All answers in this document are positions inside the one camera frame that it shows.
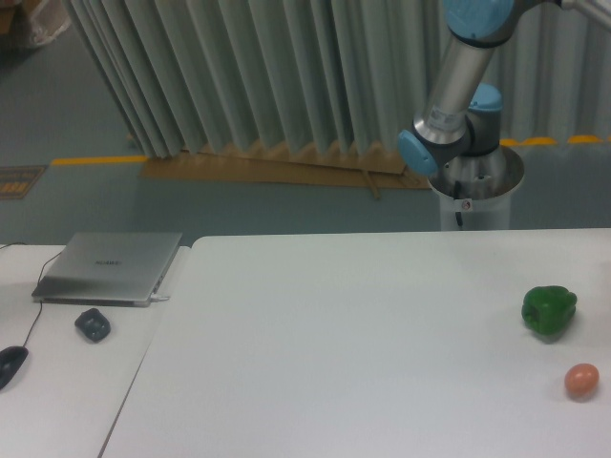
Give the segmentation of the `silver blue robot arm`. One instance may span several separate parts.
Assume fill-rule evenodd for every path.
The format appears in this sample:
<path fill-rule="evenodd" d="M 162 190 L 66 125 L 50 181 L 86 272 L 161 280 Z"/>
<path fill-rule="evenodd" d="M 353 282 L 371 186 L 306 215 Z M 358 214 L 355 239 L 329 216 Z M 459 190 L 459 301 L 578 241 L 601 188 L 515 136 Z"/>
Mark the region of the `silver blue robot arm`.
<path fill-rule="evenodd" d="M 503 136 L 609 139 L 609 2 L 443 1 L 440 9 L 448 44 L 426 103 L 397 140 L 410 170 L 431 176 L 458 156 L 494 151 Z M 500 92 L 479 87 L 515 32 L 507 86 L 517 112 L 503 123 Z"/>

